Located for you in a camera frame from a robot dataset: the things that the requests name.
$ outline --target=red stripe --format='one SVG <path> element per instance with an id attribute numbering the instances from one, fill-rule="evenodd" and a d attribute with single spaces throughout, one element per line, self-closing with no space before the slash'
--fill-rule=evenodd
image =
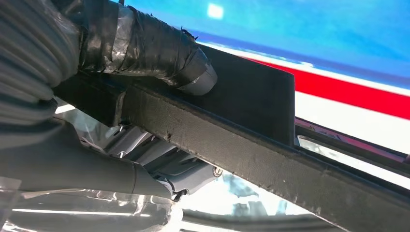
<path id="1" fill-rule="evenodd" d="M 263 61 L 253 61 L 292 73 L 295 77 L 296 91 L 410 119 L 410 97 L 408 96 Z"/>

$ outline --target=blue surface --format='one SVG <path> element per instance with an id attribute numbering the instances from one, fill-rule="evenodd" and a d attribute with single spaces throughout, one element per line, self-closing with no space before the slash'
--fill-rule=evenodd
<path id="1" fill-rule="evenodd" d="M 126 0 L 126 4 L 182 26 L 202 42 L 410 89 L 409 0 Z M 216 10 L 209 12 L 211 4 Z"/>

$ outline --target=plastic sheet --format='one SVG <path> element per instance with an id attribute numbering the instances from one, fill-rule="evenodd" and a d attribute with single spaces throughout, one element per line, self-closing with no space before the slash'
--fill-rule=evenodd
<path id="1" fill-rule="evenodd" d="M 1 232 L 178 231 L 182 219 L 172 200 L 156 196 L 90 189 L 18 194 Z"/>

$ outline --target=black pipe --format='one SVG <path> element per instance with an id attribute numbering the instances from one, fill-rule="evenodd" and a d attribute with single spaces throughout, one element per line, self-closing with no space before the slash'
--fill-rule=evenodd
<path id="1" fill-rule="evenodd" d="M 54 0 L 82 28 L 80 70 L 154 76 L 193 95 L 211 90 L 217 75 L 186 30 L 108 0 Z"/>

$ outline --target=gray flexible hose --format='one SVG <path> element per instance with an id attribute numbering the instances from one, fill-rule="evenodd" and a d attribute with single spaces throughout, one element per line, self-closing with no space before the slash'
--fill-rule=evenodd
<path id="1" fill-rule="evenodd" d="M 5 0 L 0 31 L 0 176 L 21 180 L 28 191 L 90 188 L 170 198 L 139 164 L 85 149 L 72 125 L 52 119 L 51 87 L 77 72 L 76 25 L 47 0 Z"/>

